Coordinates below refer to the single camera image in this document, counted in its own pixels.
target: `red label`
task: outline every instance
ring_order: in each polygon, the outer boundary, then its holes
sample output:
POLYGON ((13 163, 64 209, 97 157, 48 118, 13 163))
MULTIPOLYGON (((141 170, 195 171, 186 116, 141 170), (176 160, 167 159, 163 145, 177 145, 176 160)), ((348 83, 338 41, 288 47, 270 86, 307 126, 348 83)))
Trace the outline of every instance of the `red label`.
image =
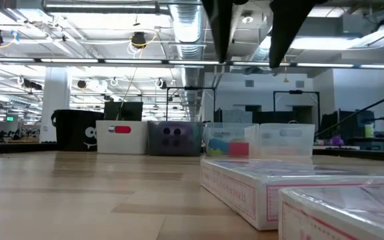
POLYGON ((115 133, 130 133, 131 128, 128 126, 116 126, 115 133))

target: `clear plastic bin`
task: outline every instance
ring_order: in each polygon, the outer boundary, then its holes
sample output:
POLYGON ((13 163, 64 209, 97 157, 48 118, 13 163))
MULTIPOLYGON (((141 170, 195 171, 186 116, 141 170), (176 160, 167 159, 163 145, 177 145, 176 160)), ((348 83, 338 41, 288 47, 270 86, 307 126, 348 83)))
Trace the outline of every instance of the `clear plastic bin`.
POLYGON ((312 157, 313 124, 266 123, 260 125, 261 157, 312 157))
POLYGON ((149 154, 200 156, 202 122, 148 121, 149 154))
POLYGON ((208 156, 256 157, 259 125, 252 123, 207 123, 205 146, 208 156))

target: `pillar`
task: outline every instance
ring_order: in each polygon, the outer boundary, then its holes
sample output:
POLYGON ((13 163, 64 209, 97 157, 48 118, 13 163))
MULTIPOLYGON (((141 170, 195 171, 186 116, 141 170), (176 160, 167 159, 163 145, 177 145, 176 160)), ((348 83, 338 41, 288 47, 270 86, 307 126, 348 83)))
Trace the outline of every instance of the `pillar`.
POLYGON ((54 110, 69 109, 71 76, 67 67, 47 67, 45 71, 41 135, 39 142, 56 141, 56 128, 51 123, 54 110))
POLYGON ((214 92, 212 90, 204 90, 201 101, 201 120, 214 121, 214 92))

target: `plastic storage bin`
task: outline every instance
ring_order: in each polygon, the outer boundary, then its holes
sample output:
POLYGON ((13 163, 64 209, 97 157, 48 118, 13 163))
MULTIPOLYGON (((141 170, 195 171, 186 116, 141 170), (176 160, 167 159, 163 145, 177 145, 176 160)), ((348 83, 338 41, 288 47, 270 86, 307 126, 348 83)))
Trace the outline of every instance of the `plastic storage bin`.
POLYGON ((278 239, 384 239, 384 186, 282 189, 278 239))
MULTIPOLYGON (((201 161, 201 185, 258 230, 275 230, 278 218, 282 220, 284 217, 278 214, 280 189, 384 185, 384 176, 284 161, 220 159, 201 161)), ((328 197, 338 204, 348 204, 347 199, 328 197)), ((300 226, 299 221, 294 223, 294 226, 300 226)))
POLYGON ((260 125, 260 156, 312 157, 315 126, 266 123, 260 125))
POLYGON ((149 154, 199 156, 203 137, 201 122, 148 121, 149 154))
POLYGON ((205 145, 207 155, 255 157, 259 125, 252 123, 207 123, 205 145))
POLYGON ((97 152, 146 154, 147 123, 142 121, 96 121, 97 152))

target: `computer monitor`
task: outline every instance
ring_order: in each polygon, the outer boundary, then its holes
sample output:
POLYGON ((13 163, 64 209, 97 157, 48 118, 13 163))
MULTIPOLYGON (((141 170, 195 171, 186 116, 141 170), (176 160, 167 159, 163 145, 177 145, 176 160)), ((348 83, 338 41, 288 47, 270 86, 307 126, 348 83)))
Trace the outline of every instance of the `computer monitor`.
POLYGON ((105 120, 141 121, 142 112, 143 102, 105 103, 105 120))

